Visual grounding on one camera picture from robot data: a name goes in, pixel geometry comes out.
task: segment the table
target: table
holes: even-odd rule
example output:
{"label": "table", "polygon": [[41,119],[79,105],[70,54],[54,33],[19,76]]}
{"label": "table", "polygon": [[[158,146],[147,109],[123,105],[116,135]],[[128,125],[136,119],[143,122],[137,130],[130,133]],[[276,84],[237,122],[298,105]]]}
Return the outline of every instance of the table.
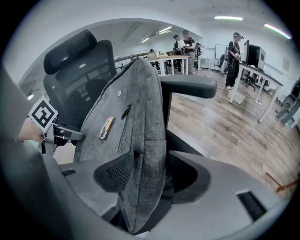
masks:
{"label": "table", "polygon": [[198,67],[200,67],[200,68],[201,68],[201,60],[208,61],[208,63],[209,63],[208,70],[211,71],[211,67],[210,67],[211,59],[209,59],[209,58],[200,58],[200,60],[198,62],[198,65],[199,65]]}
{"label": "table", "polygon": [[181,72],[184,74],[184,65],[183,61],[186,61],[186,75],[188,75],[188,58],[189,56],[184,55],[174,55],[174,56],[161,56],[158,58],[151,58],[147,59],[148,62],[159,62],[160,65],[160,75],[165,76],[165,68],[164,68],[164,61],[171,60],[171,66],[172,66],[172,75],[174,75],[174,62],[173,60],[181,59]]}
{"label": "table", "polygon": [[[281,84],[280,82],[278,82],[278,81],[275,80],[274,78],[272,78],[272,77],[266,75],[266,74],[263,73],[262,71],[259,71],[257,68],[251,67],[251,66],[249,66],[249,65],[247,65],[247,64],[244,64],[244,63],[240,62],[240,70],[239,70],[238,77],[237,77],[237,79],[235,80],[235,86],[234,86],[234,89],[233,89],[233,93],[232,93],[231,98],[230,98],[230,100],[229,100],[230,103],[233,102],[233,98],[234,98],[234,96],[235,96],[235,94],[236,94],[236,91],[237,91],[237,89],[238,89],[238,87],[239,87],[239,83],[240,83],[240,79],[241,79],[241,77],[242,77],[243,69],[245,69],[245,70],[247,70],[247,71],[250,71],[250,72],[252,72],[252,73],[255,73],[255,74],[257,74],[259,77],[262,77],[262,78],[263,78],[262,86],[264,85],[264,82],[265,82],[266,80],[268,80],[269,82],[274,83],[274,84],[277,86],[276,91],[275,91],[275,93],[274,93],[274,96],[273,96],[272,100],[270,101],[270,103],[269,103],[267,109],[264,111],[262,117],[258,120],[259,122],[262,122],[262,121],[264,120],[264,118],[266,117],[268,111],[271,109],[272,105],[274,104],[276,98],[278,97],[279,90],[280,90],[280,88],[283,86],[283,84]],[[259,91],[258,91],[258,94],[257,94],[257,96],[256,96],[256,98],[255,98],[255,102],[258,101],[258,98],[259,98],[259,96],[260,96],[262,90],[263,90],[263,87],[260,87],[260,88],[259,88]]]}

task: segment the ceiling light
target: ceiling light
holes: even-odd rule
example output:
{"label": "ceiling light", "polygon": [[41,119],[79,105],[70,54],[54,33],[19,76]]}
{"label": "ceiling light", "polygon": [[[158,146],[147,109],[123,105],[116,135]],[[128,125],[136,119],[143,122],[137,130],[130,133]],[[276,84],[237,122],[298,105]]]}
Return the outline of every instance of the ceiling light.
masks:
{"label": "ceiling light", "polygon": [[143,43],[143,42],[146,42],[148,39],[149,39],[149,37],[148,37],[148,38],[146,38],[146,39],[144,39],[144,40],[142,41],[142,43]]}
{"label": "ceiling light", "polygon": [[166,30],[166,31],[160,32],[159,34],[164,34],[164,33],[168,33],[168,32],[171,32],[171,31]]}
{"label": "ceiling light", "polygon": [[30,100],[33,98],[33,94],[31,94],[27,99]]}
{"label": "ceiling light", "polygon": [[215,17],[215,19],[238,20],[238,21],[243,20],[242,17],[228,17],[228,16],[217,16]]}
{"label": "ceiling light", "polygon": [[168,30],[168,29],[170,29],[170,28],[172,28],[172,26],[167,27],[167,28],[165,28],[165,29],[162,29],[161,31],[158,31],[158,32],[163,32],[163,31],[166,31],[166,30]]}
{"label": "ceiling light", "polygon": [[271,25],[265,24],[264,26],[267,27],[267,28],[270,28],[270,29],[274,30],[275,32],[278,32],[279,34],[285,36],[285,37],[288,38],[288,39],[291,39],[291,38],[292,38],[292,37],[290,37],[289,35],[285,34],[283,31],[281,31],[281,30],[279,30],[279,29],[277,29],[277,28],[275,28],[275,27],[273,27],[273,26],[271,26]]}

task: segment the zipper pull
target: zipper pull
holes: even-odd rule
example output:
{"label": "zipper pull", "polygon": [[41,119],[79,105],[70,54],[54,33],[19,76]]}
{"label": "zipper pull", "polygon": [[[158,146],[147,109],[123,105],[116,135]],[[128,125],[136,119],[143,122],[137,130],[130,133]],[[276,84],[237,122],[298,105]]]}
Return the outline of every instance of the zipper pull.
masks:
{"label": "zipper pull", "polygon": [[128,108],[125,110],[125,112],[121,116],[121,119],[124,119],[126,117],[126,115],[129,113],[130,109],[131,109],[131,104],[128,105]]}

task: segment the backpack zipper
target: backpack zipper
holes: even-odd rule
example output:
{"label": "backpack zipper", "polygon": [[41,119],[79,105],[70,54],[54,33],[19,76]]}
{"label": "backpack zipper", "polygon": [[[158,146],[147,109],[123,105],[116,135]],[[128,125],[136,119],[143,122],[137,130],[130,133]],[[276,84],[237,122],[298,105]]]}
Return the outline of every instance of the backpack zipper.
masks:
{"label": "backpack zipper", "polygon": [[[124,119],[127,114],[129,113],[131,109],[131,105],[128,105],[128,108],[125,110],[125,112],[122,114],[121,116],[121,119]],[[124,134],[125,134],[125,131],[126,131],[126,127],[127,127],[127,119],[125,120],[125,124],[124,124],[124,128],[123,128],[123,131],[122,131],[122,135],[121,135],[121,138],[120,138],[120,143],[119,143],[119,147],[118,147],[118,152],[122,151],[122,147],[123,147],[123,138],[124,138]]]}

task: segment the chair armrest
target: chair armrest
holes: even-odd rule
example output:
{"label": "chair armrest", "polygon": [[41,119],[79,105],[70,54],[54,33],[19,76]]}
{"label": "chair armrest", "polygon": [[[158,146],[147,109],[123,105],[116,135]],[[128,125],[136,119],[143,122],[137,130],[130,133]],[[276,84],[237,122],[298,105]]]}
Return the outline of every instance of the chair armrest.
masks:
{"label": "chair armrest", "polygon": [[165,127],[168,127],[172,93],[191,95],[199,98],[213,98],[217,92],[217,81],[206,76],[169,75],[160,77]]}

